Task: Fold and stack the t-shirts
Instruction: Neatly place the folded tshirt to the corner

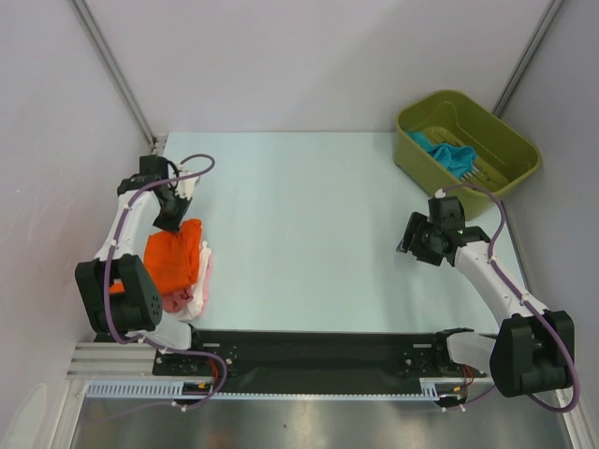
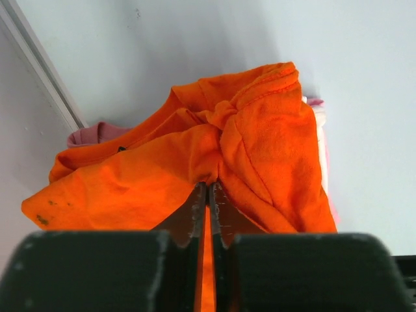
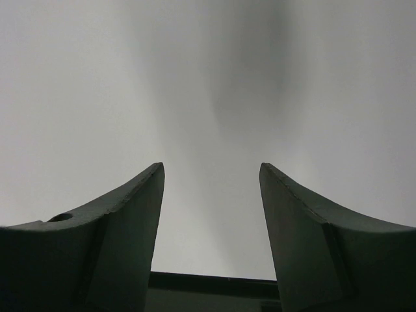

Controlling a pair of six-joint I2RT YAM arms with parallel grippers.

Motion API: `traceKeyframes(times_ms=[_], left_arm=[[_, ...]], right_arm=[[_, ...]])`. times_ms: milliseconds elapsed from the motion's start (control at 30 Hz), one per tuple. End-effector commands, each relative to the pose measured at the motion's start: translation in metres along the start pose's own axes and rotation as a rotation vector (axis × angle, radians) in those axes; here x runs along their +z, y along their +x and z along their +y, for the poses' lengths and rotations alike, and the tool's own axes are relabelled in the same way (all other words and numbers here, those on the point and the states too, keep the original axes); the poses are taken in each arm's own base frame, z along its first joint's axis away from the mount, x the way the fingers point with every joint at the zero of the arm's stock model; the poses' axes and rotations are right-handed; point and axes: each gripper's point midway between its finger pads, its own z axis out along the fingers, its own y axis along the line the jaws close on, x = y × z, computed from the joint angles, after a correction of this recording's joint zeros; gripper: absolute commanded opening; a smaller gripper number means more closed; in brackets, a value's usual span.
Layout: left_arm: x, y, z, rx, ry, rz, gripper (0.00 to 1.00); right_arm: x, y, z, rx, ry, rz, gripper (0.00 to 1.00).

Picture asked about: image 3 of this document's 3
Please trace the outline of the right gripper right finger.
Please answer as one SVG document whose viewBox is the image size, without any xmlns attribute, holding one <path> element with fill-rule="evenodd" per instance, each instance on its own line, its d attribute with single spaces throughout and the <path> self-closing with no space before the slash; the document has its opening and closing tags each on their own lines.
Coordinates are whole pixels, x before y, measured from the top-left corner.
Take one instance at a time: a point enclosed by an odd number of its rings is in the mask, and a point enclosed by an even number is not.
<svg viewBox="0 0 416 312">
<path fill-rule="evenodd" d="M 414 227 L 347 209 L 269 163 L 259 183 L 282 310 L 415 310 Z"/>
</svg>

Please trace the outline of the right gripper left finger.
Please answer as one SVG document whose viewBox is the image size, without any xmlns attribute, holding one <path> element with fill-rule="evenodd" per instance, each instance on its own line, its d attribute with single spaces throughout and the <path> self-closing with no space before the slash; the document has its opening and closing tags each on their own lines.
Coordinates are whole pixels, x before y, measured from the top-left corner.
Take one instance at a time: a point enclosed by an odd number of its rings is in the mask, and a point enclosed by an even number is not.
<svg viewBox="0 0 416 312">
<path fill-rule="evenodd" d="M 143 311 L 164 192 L 156 162 L 43 222 L 1 228 L 2 311 Z"/>
</svg>

